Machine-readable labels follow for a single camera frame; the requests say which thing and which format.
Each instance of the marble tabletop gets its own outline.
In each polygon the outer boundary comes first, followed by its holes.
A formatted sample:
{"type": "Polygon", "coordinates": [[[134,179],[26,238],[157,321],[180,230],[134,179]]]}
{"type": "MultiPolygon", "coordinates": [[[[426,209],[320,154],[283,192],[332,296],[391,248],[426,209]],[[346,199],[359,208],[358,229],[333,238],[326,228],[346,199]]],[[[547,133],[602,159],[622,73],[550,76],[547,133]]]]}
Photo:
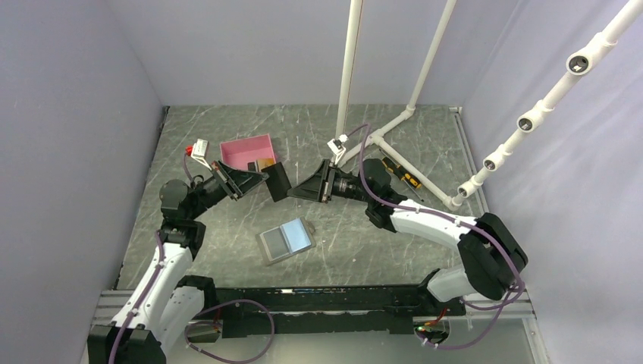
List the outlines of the marble tabletop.
{"type": "MultiPolygon", "coordinates": [[[[369,121],[380,127],[405,105],[351,105],[347,131],[369,121]]],[[[181,158],[197,138],[211,143],[210,159],[220,158],[218,144],[269,133],[278,161],[283,162],[293,186],[310,176],[323,158],[330,158],[326,142],[334,136],[336,105],[216,105],[173,106],[169,109],[149,170],[140,210],[124,259],[118,289],[134,288],[155,248],[154,231],[162,215],[158,191],[167,180],[185,179],[181,158]]],[[[444,105],[419,105],[415,114],[386,134],[385,139],[442,190],[451,194],[470,178],[453,112],[444,105]]],[[[356,143],[352,138],[349,143],[356,143]]],[[[368,156],[381,158],[375,146],[368,156]]],[[[206,169],[189,162],[193,174],[206,169]]],[[[344,166],[356,169],[355,160],[344,166]]],[[[399,180],[392,186],[415,199],[399,180]]],[[[424,204],[446,211],[426,189],[424,204]]],[[[407,234],[373,227],[364,215],[365,204],[335,198],[328,204],[285,199],[272,202],[265,185],[239,201],[225,199],[199,221],[205,241],[187,274],[213,277],[218,287],[270,287],[419,283],[429,272],[456,262],[447,248],[407,234]],[[315,227],[316,247],[274,265],[265,266],[255,235],[298,217],[315,227]]],[[[463,203],[458,215],[482,214],[475,199],[463,203]]]]}

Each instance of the gray wall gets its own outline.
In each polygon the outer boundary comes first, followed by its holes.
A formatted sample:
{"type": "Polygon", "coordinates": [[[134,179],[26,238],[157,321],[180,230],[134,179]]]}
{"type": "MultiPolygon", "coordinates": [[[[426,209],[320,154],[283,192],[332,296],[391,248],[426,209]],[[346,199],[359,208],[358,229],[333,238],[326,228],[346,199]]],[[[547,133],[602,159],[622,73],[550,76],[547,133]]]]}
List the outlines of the gray wall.
{"type": "Polygon", "coordinates": [[[0,2],[0,361],[80,360],[161,103],[101,0],[0,2]]]}
{"type": "MultiPolygon", "coordinates": [[[[624,3],[522,2],[464,105],[477,162],[624,3]]],[[[643,19],[485,184],[530,257],[524,278],[554,363],[643,357],[641,34],[643,19]]]]}
{"type": "MultiPolygon", "coordinates": [[[[339,99],[349,0],[108,2],[166,105],[339,99]]],[[[516,3],[458,1],[420,103],[462,105],[516,3]]],[[[409,101],[444,4],[365,2],[351,103],[409,101]]]]}

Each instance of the pink box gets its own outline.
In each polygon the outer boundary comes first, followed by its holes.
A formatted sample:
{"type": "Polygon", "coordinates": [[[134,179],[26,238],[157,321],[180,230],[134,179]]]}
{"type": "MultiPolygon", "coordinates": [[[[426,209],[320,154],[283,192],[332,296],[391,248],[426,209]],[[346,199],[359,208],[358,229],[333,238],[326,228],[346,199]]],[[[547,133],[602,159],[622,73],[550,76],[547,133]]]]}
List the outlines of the pink box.
{"type": "Polygon", "coordinates": [[[223,142],[220,147],[221,161],[232,168],[246,171],[248,163],[259,158],[272,158],[277,162],[272,150],[270,134],[223,142]]]}

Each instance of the screwdriver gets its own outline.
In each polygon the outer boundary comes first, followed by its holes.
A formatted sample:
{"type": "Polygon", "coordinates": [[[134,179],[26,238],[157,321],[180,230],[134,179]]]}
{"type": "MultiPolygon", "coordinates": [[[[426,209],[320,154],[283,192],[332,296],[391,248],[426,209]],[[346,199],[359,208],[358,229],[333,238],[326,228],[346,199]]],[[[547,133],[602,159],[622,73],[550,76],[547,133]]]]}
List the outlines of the screwdriver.
{"type": "Polygon", "coordinates": [[[417,198],[420,201],[424,202],[424,199],[416,192],[416,188],[422,187],[422,184],[418,182],[416,176],[412,175],[406,170],[406,168],[401,165],[397,165],[391,158],[383,157],[382,163],[386,167],[387,171],[392,173],[395,177],[398,177],[400,180],[406,183],[407,186],[413,191],[417,198]]]}

